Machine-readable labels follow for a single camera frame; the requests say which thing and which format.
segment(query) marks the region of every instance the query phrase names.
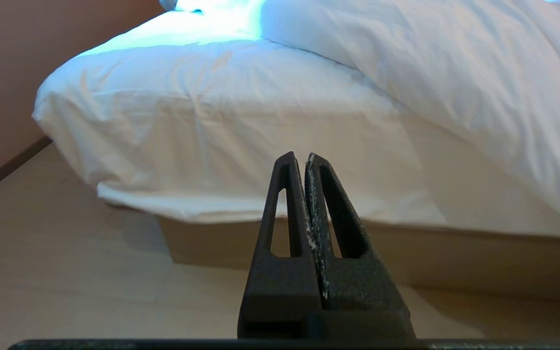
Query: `floor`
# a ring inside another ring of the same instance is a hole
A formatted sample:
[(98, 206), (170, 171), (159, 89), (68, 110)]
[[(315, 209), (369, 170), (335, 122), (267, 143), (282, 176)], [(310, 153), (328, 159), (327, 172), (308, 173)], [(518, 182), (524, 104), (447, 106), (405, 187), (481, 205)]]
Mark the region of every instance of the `floor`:
[[(0, 183), (0, 350), (40, 337), (235, 337), (247, 271), (174, 264), (49, 146)], [(560, 337), (560, 303), (402, 288), (419, 337)]]

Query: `brown wall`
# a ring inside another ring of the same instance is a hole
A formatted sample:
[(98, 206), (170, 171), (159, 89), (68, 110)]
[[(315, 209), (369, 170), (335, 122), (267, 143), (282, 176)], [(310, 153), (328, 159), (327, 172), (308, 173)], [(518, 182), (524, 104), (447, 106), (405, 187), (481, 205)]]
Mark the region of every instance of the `brown wall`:
[(51, 71), (162, 11), (158, 0), (0, 0), (0, 166), (42, 137), (31, 112)]

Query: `baseboard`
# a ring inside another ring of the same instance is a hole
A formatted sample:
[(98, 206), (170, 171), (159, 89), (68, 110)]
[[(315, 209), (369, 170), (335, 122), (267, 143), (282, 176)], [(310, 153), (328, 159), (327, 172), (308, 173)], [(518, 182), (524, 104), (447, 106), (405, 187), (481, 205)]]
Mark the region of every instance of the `baseboard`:
[(37, 153), (42, 151), (42, 149), (49, 146), (49, 144), (51, 144), (51, 139), (48, 137), (42, 137), (38, 141), (34, 142), (31, 146), (26, 148), (24, 151), (19, 153), (16, 157), (11, 159), (9, 162), (0, 166), (0, 181), (5, 179), (16, 169), (20, 168), (20, 166), (29, 161), (33, 156), (37, 155)]

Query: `wooden bed base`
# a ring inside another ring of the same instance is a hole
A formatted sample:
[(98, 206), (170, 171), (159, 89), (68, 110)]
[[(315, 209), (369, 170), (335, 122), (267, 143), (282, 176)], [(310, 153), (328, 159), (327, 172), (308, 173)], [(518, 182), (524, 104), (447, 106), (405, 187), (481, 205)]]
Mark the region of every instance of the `wooden bed base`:
[[(247, 268), (259, 222), (187, 224), (158, 218), (176, 263)], [(287, 221), (273, 252), (287, 256)], [(560, 239), (365, 223), (398, 284), (560, 301)]]

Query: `mattress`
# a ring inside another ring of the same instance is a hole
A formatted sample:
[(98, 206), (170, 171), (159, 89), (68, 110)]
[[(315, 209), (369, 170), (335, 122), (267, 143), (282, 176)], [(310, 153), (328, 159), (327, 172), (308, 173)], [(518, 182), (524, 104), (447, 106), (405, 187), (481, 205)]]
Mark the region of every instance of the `mattress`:
[(369, 221), (560, 237), (560, 213), (359, 70), (199, 14), (72, 58), (33, 117), (100, 198), (171, 219), (259, 220), (275, 159), (316, 152)]

